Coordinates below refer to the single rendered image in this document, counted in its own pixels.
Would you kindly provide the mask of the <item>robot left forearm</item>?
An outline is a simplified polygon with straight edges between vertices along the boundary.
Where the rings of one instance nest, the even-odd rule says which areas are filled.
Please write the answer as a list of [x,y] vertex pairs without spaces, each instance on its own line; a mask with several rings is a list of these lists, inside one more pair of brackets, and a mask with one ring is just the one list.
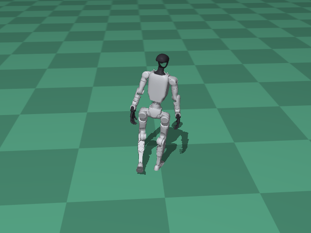
[[[134,99],[133,99],[133,102],[132,102],[132,105],[131,105],[131,106],[134,106],[134,110],[137,109],[137,105],[138,105],[139,99],[141,98],[141,96],[139,94],[137,94],[137,92],[138,92],[138,88],[136,90],[136,93],[134,95]],[[131,108],[131,106],[130,106],[130,108]]]

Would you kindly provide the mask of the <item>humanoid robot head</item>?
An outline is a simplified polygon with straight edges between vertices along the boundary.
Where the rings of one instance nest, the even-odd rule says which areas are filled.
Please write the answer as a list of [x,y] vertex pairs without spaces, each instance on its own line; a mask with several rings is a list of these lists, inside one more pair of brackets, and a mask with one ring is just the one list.
[[[169,57],[168,57],[166,54],[159,54],[159,55],[157,56],[157,58],[156,58],[156,61],[158,61],[158,65],[159,65],[159,66],[158,66],[158,70],[155,71],[154,74],[161,75],[161,76],[165,75],[165,73],[164,73],[164,68],[166,68],[167,65],[168,65]],[[161,63],[161,64],[162,64],[162,63],[166,63],[166,66],[165,66],[165,67],[162,67],[162,66],[160,65],[160,63]]]

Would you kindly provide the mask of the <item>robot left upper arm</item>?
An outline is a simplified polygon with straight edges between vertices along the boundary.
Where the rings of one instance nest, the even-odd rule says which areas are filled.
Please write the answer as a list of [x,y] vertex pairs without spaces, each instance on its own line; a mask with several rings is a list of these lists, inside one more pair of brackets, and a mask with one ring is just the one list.
[[147,79],[149,77],[149,74],[150,74],[150,71],[143,72],[142,77],[140,79],[140,83],[139,83],[137,94],[142,95],[144,93],[144,87],[145,87],[145,85],[147,83]]

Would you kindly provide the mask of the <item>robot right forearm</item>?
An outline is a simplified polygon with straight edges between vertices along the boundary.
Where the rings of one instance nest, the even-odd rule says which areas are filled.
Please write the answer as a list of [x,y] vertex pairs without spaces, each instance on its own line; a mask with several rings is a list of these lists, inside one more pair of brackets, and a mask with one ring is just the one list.
[[180,95],[177,96],[176,101],[174,101],[173,104],[174,104],[175,116],[176,116],[176,114],[179,114],[181,116],[181,113],[180,113]]

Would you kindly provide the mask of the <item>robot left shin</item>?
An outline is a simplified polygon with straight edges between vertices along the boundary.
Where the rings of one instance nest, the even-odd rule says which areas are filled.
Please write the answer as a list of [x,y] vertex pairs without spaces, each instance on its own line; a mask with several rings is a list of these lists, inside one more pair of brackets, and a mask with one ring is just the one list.
[[145,146],[145,141],[140,141],[140,133],[138,133],[138,155],[139,155],[138,162],[141,162],[141,163],[142,163],[142,157],[144,153],[144,146]]

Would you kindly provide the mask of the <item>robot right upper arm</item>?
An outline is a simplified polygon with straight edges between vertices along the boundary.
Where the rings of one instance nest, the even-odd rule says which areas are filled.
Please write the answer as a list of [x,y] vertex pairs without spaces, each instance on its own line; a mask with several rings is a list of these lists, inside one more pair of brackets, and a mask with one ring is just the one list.
[[172,100],[176,101],[178,96],[178,79],[174,76],[169,76],[168,79],[172,90]]

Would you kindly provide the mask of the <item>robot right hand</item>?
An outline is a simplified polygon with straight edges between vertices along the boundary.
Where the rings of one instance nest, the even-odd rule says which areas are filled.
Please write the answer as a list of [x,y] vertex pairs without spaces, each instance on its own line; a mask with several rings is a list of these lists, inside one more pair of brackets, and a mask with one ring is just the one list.
[[176,114],[176,117],[175,117],[177,120],[175,122],[177,122],[176,125],[174,125],[174,130],[178,129],[178,126],[179,126],[179,123],[180,123],[180,118],[181,116],[179,114]]

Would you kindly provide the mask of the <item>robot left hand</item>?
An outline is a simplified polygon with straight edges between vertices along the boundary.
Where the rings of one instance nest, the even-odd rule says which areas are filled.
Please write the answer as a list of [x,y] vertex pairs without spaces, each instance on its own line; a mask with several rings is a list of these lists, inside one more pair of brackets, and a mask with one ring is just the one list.
[[134,106],[131,106],[131,114],[130,114],[130,121],[131,121],[131,123],[132,124],[137,124],[136,122],[135,122],[135,120],[134,120],[134,118],[137,120],[137,118],[135,117],[135,111],[136,110],[134,110]]

